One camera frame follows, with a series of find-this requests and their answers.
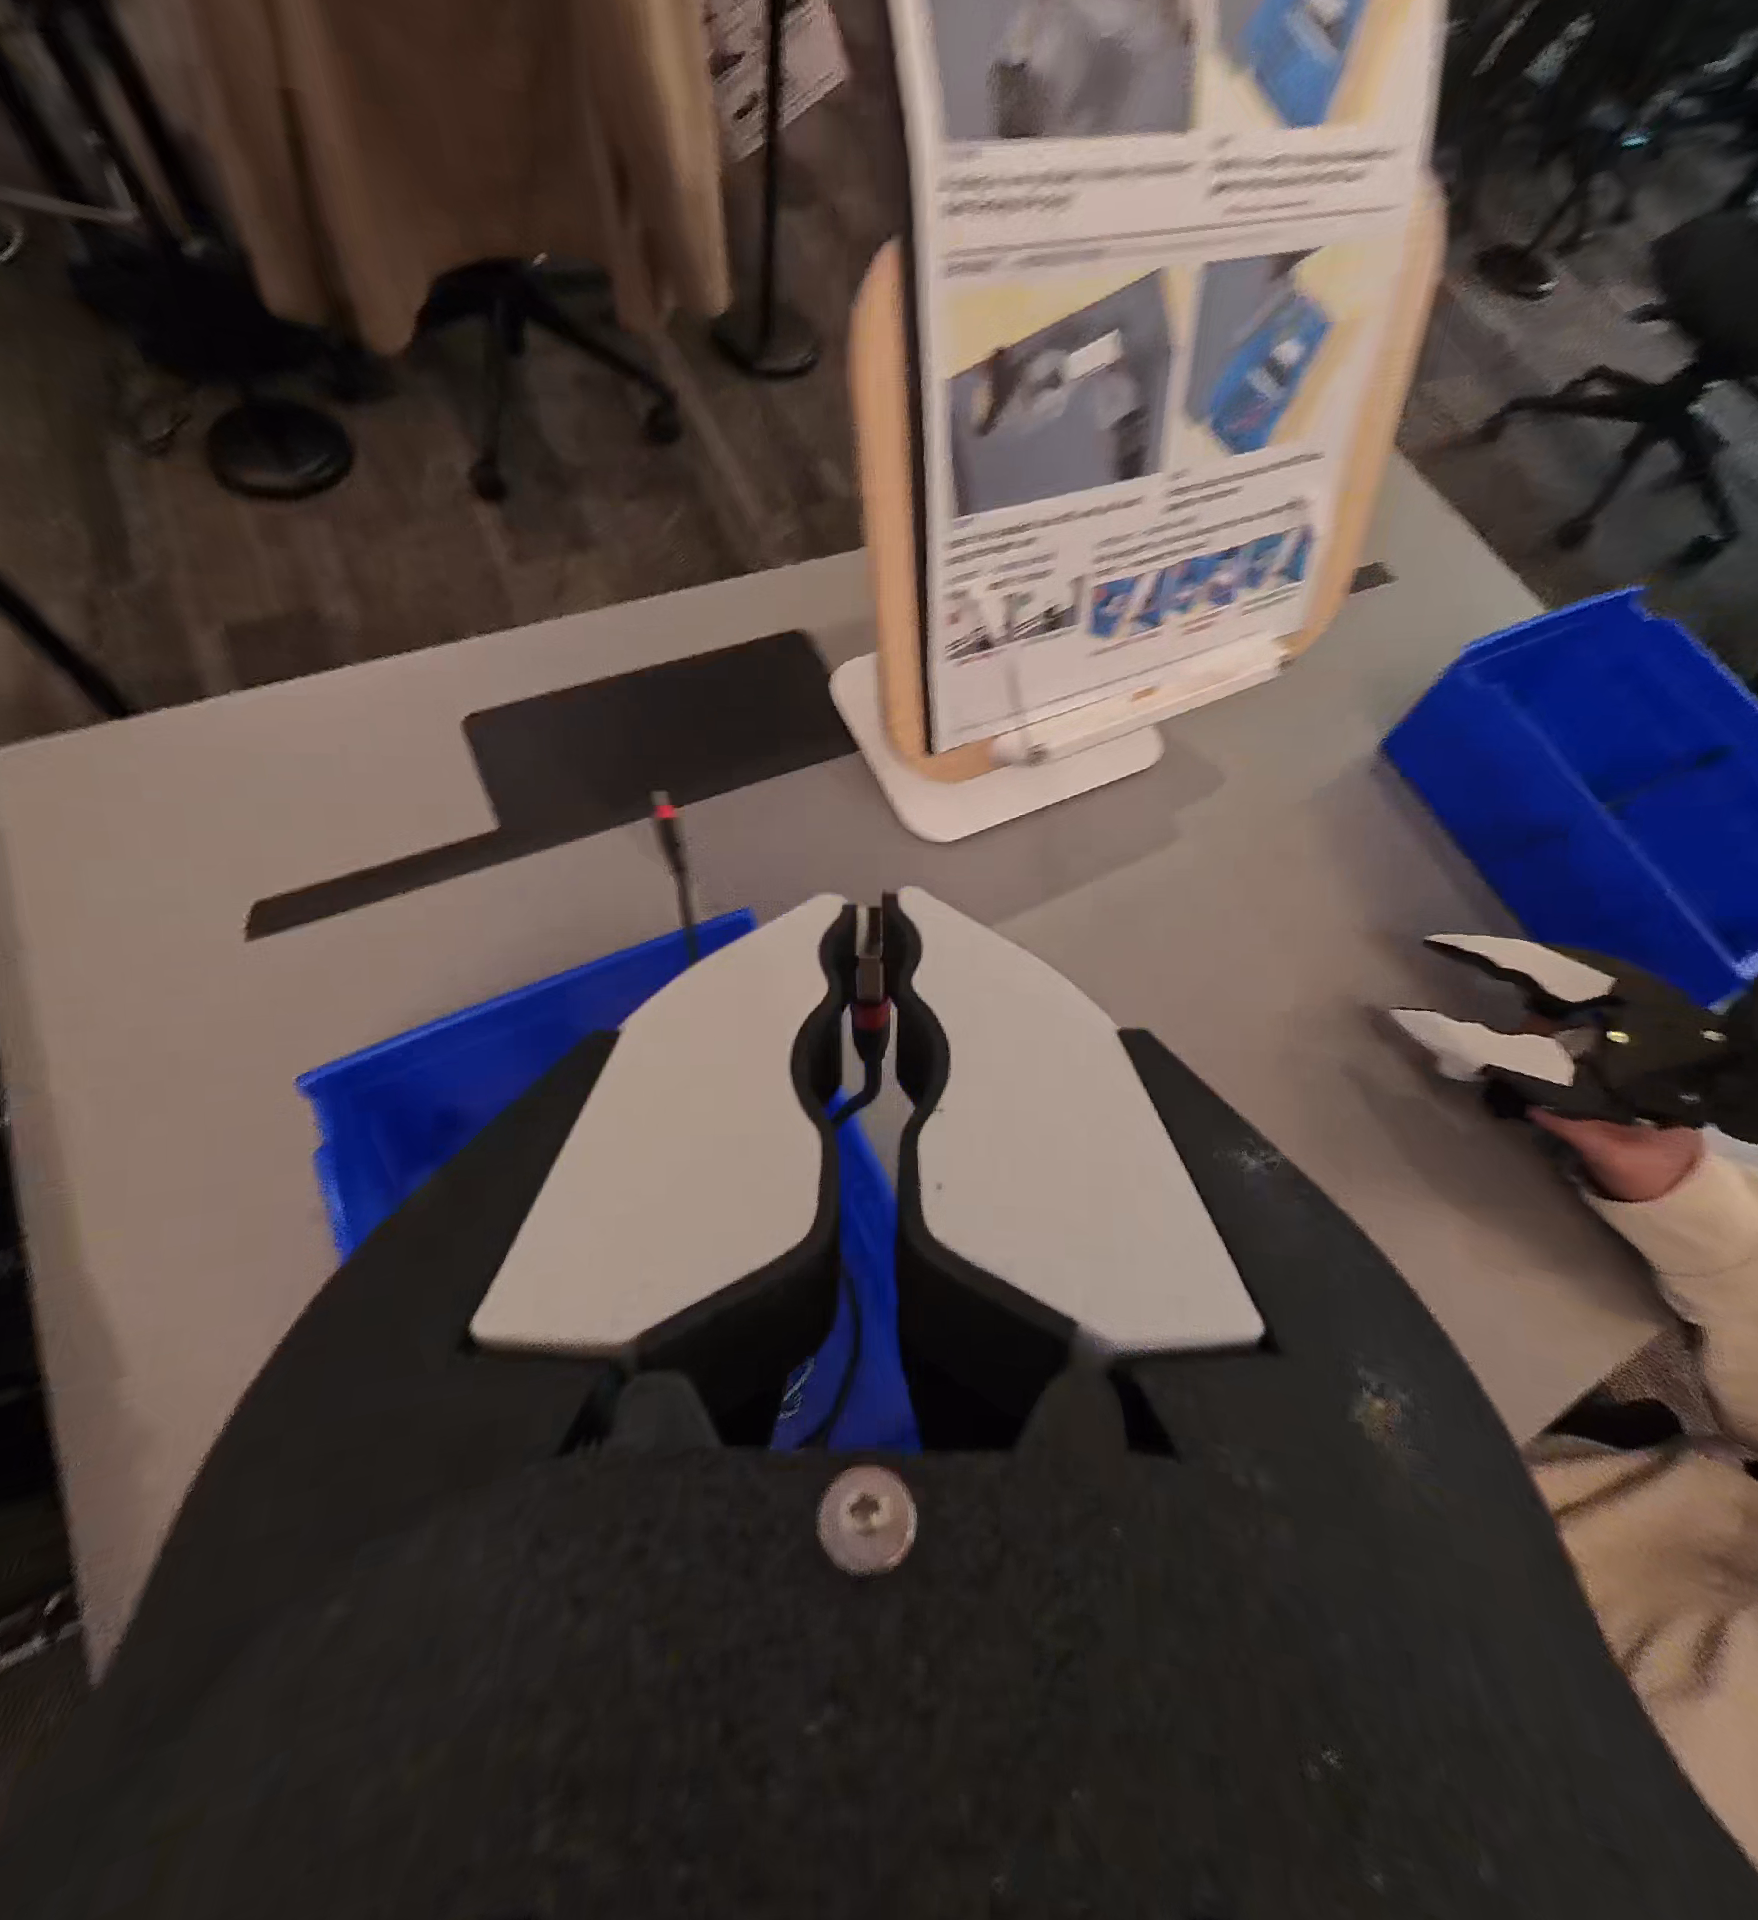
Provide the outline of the black wheeled stool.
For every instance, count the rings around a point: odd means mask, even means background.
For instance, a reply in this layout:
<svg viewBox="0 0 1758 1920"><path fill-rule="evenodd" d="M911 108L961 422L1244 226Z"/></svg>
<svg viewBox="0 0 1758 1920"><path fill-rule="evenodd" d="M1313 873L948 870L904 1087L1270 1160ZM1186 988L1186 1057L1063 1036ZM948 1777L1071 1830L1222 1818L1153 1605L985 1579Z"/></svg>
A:
<svg viewBox="0 0 1758 1920"><path fill-rule="evenodd" d="M427 290L414 338L432 338L461 323L477 323L482 338L477 455L468 466L468 489L479 503L508 500L501 436L510 367L527 353L534 329L637 389L641 436L650 445L679 442L679 400L616 323L612 279L602 268L553 264L546 255L461 266Z"/></svg>

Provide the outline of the white printed sheet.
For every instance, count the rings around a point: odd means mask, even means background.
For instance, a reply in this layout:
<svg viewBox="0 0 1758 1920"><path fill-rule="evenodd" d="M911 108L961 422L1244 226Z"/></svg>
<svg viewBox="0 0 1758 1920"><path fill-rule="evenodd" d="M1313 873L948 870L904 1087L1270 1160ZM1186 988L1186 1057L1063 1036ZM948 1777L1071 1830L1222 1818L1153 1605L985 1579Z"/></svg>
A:
<svg viewBox="0 0 1758 1920"><path fill-rule="evenodd" d="M700 23L727 163L765 146L770 112L787 128L846 80L831 2L701 2Z"/></svg>

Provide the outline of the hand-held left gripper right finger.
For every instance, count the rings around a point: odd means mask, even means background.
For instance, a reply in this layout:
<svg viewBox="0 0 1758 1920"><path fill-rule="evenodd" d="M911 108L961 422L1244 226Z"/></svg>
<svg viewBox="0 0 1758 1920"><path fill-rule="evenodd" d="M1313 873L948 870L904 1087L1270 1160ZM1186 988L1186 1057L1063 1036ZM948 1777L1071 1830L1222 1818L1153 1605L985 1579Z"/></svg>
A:
<svg viewBox="0 0 1758 1920"><path fill-rule="evenodd" d="M1012 1284L1114 1357L1249 1350L1263 1320L1118 1025L986 925L904 890L916 1001L942 1039L916 1102L937 1250Z"/></svg>

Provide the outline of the beige curtain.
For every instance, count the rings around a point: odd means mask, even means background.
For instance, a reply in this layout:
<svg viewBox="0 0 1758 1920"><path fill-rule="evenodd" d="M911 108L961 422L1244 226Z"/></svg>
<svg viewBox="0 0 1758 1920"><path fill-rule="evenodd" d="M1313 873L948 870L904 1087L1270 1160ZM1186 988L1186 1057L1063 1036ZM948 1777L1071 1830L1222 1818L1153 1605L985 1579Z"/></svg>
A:
<svg viewBox="0 0 1758 1920"><path fill-rule="evenodd" d="M646 338L731 304L700 2L114 2L279 319L401 353L493 257L609 276Z"/></svg>

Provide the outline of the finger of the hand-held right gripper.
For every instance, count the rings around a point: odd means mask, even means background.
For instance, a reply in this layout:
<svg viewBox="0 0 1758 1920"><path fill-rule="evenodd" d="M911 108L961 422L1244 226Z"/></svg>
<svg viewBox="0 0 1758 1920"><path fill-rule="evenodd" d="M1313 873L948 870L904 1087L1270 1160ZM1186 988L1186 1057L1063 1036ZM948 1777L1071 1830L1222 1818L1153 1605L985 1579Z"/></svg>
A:
<svg viewBox="0 0 1758 1920"><path fill-rule="evenodd" d="M1506 1032L1409 1006L1388 1010L1384 1020L1450 1080L1509 1077L1533 1087L1570 1087L1577 1080L1577 1057L1551 1032Z"/></svg>
<svg viewBox="0 0 1758 1920"><path fill-rule="evenodd" d="M1574 948L1542 947L1488 933L1435 933L1421 943L1450 964L1468 965L1513 988L1536 1010L1579 1010L1613 996L1616 973Z"/></svg>

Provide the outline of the person's right hand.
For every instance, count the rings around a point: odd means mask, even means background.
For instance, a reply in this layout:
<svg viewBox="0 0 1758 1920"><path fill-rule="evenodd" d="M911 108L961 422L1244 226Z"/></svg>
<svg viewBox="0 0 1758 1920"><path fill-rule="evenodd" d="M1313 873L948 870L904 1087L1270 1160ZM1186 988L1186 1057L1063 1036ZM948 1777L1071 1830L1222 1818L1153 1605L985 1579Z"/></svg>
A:
<svg viewBox="0 0 1758 1920"><path fill-rule="evenodd" d="M1529 1109L1529 1121L1577 1158L1592 1194L1616 1204L1658 1201L1705 1160L1703 1135L1683 1128L1574 1119L1543 1109Z"/></svg>

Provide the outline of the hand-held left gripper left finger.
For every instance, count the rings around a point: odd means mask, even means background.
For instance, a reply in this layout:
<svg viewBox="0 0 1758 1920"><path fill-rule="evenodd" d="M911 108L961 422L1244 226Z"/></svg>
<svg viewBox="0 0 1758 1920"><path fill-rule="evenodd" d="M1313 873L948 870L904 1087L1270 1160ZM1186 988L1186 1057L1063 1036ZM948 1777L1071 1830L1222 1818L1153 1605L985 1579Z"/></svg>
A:
<svg viewBox="0 0 1758 1920"><path fill-rule="evenodd" d="M615 1357L798 1253L838 1199L796 1044L827 1001L816 895L701 957L616 1032L468 1331L486 1352Z"/></svg>

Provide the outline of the black tripod leg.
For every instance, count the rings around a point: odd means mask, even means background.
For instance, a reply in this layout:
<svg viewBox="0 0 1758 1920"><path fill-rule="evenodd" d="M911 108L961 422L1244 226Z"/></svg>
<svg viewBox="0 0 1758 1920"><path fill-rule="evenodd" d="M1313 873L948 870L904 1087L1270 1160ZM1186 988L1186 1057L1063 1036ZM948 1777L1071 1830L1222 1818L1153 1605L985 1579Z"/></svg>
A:
<svg viewBox="0 0 1758 1920"><path fill-rule="evenodd" d="M41 610L0 570L0 617L24 648L48 665L77 696L107 722L137 717L137 708L117 682L85 652L80 652Z"/></svg>

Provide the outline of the black office chair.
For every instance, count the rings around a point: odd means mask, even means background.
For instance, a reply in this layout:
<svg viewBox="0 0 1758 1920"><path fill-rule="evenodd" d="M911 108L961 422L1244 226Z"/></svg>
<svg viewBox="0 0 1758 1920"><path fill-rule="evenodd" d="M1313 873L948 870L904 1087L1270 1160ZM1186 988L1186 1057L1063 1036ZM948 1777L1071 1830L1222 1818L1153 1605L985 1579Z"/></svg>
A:
<svg viewBox="0 0 1758 1920"><path fill-rule="evenodd" d="M1651 255L1657 298L1635 311L1635 323L1664 323L1690 344L1677 374L1646 379L1591 366L1562 388L1520 394L1488 414L1478 442L1491 445L1521 419L1587 419L1632 434L1587 503L1554 527L1554 548L1577 552L1635 470L1657 448L1677 464L1677 481L1703 504L1709 529L1681 566L1705 566L1738 538L1731 493L1716 471L1723 438L1701 404L1720 388L1758 389L1758 218L1740 208L1703 215L1658 237Z"/></svg>

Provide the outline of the black round stand base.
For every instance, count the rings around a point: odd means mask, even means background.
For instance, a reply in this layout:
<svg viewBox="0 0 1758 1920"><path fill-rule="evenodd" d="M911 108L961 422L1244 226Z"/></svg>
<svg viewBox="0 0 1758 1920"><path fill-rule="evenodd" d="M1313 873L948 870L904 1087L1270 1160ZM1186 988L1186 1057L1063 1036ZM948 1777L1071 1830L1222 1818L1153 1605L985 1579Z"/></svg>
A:
<svg viewBox="0 0 1758 1920"><path fill-rule="evenodd" d="M306 503L354 474L355 448L325 405L242 381L229 405L206 427L202 458L224 493Z"/></svg>

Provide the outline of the black stanchion pole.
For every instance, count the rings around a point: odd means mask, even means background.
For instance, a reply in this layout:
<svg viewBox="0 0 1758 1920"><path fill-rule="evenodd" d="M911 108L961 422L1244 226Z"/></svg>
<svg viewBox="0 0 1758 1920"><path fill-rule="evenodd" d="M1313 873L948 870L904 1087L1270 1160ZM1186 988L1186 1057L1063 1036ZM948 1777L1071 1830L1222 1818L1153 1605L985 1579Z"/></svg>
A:
<svg viewBox="0 0 1758 1920"><path fill-rule="evenodd" d="M745 294L711 327L720 356L757 381L798 381L819 363L819 338L780 296L780 109L787 2L763 6L757 257Z"/></svg>

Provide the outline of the blue storage bin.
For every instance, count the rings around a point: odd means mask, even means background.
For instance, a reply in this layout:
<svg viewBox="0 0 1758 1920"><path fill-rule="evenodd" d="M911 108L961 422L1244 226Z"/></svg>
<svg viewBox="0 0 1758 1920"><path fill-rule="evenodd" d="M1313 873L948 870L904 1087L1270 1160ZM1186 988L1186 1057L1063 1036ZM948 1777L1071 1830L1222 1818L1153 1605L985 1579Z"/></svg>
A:
<svg viewBox="0 0 1758 1920"><path fill-rule="evenodd" d="M1758 700L1639 593L1469 641L1380 751L1529 939L1758 977Z"/></svg>
<svg viewBox="0 0 1758 1920"><path fill-rule="evenodd" d="M349 1260L432 1172L571 1049L623 1025L684 969L679 933L475 1001L296 1077L316 1119L316 1190ZM785 1386L770 1452L919 1452L896 1352L896 1201L864 1121L842 1121L842 1295Z"/></svg>

